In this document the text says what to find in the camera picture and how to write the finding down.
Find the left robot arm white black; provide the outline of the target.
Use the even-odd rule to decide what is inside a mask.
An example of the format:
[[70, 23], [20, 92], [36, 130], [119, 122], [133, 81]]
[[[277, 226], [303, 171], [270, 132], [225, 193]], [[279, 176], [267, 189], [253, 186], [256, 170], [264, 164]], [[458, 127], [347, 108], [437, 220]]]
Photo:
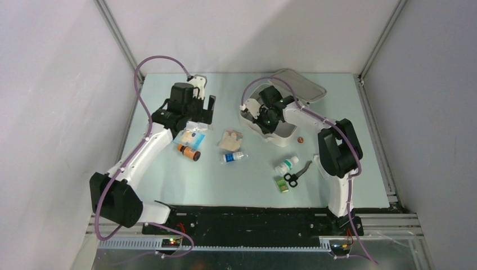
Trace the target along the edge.
[[151, 114], [151, 124], [138, 145], [126, 158], [106, 173], [90, 178], [92, 209], [95, 214], [130, 228], [136, 223], [156, 223], [164, 234], [178, 227], [171, 207], [163, 202], [143, 202], [136, 194], [140, 180], [158, 154], [173, 142], [187, 122], [211, 124], [215, 96], [204, 107], [206, 77], [192, 76], [187, 82], [174, 83], [170, 97]]

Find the white bottle green label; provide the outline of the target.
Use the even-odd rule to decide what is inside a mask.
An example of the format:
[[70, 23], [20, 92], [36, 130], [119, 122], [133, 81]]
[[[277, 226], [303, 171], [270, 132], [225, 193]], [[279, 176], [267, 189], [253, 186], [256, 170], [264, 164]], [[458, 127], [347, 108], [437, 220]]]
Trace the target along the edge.
[[285, 159], [283, 162], [279, 163], [274, 170], [279, 176], [284, 176], [286, 173], [289, 173], [298, 162], [299, 158], [297, 156], [292, 156], [291, 158]]

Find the brown medicine bottle orange cap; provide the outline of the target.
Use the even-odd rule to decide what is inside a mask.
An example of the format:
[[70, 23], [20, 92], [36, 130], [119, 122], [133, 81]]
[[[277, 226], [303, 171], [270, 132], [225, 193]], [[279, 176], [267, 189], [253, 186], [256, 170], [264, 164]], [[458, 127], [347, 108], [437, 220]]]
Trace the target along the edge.
[[195, 149], [193, 149], [192, 147], [190, 146], [186, 146], [186, 145], [178, 145], [177, 146], [177, 150], [185, 157], [193, 160], [193, 161], [198, 161], [200, 156], [201, 156], [201, 152], [200, 151], [197, 151]]

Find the blue cotton swab packet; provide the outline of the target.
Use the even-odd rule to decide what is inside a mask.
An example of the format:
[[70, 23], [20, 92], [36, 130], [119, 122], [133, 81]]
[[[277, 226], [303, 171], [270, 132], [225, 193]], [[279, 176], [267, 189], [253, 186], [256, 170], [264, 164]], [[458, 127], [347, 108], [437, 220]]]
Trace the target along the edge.
[[182, 130], [177, 134], [173, 142], [178, 145], [190, 146], [193, 149], [197, 149], [204, 138], [205, 134], [201, 132]]

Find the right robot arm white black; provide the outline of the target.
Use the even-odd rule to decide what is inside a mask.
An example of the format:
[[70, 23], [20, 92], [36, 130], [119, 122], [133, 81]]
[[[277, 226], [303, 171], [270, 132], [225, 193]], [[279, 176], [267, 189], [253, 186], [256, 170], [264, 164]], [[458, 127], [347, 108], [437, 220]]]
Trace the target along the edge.
[[250, 127], [265, 139], [279, 144], [296, 128], [317, 133], [318, 155], [315, 160], [324, 177], [331, 179], [328, 209], [333, 214], [327, 228], [342, 235], [350, 227], [345, 216], [353, 209], [353, 180], [361, 171], [363, 152], [350, 120], [332, 120], [312, 111], [293, 95], [283, 97], [273, 86], [261, 90], [257, 98], [248, 98], [241, 105]]

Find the bag of latex gloves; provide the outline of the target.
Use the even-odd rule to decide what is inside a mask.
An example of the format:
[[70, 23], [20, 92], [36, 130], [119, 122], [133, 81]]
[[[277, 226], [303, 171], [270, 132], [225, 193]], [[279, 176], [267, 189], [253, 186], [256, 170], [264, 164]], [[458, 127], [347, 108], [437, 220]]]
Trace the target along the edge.
[[225, 130], [218, 147], [222, 150], [236, 152], [240, 149], [243, 140], [243, 134], [233, 129]]

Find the white medicine kit case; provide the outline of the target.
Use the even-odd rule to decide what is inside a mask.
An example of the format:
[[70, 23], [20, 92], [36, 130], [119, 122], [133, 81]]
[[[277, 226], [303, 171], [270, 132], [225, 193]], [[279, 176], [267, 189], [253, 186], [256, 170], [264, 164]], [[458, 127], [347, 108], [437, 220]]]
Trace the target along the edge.
[[281, 69], [246, 87], [239, 120], [266, 142], [285, 147], [299, 127], [323, 129], [328, 125], [305, 112], [327, 95], [327, 89], [293, 69]]

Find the small green box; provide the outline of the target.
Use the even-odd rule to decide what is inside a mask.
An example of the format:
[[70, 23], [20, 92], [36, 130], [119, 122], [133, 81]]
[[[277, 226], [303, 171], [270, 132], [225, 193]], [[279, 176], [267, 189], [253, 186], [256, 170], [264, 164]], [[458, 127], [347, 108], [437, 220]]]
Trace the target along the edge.
[[289, 191], [287, 181], [284, 179], [284, 177], [276, 177], [274, 180], [281, 194]]

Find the blue white bandage roll packet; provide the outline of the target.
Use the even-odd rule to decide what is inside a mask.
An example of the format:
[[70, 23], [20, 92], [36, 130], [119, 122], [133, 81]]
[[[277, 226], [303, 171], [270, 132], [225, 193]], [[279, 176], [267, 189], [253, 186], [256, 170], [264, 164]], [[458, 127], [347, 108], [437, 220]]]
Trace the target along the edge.
[[220, 162], [222, 164], [227, 164], [227, 163], [232, 163], [238, 160], [242, 160], [248, 157], [248, 154], [242, 152], [242, 151], [236, 151], [236, 152], [229, 152], [226, 154], [223, 154], [220, 158]]

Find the clear bag of pads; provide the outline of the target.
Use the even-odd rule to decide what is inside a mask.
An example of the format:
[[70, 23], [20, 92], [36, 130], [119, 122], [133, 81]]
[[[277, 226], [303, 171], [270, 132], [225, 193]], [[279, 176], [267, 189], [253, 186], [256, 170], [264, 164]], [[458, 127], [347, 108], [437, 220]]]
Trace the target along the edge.
[[192, 132], [206, 132], [206, 131], [212, 131], [213, 127], [210, 124], [206, 124], [202, 122], [188, 121], [186, 123], [185, 130], [192, 131]]

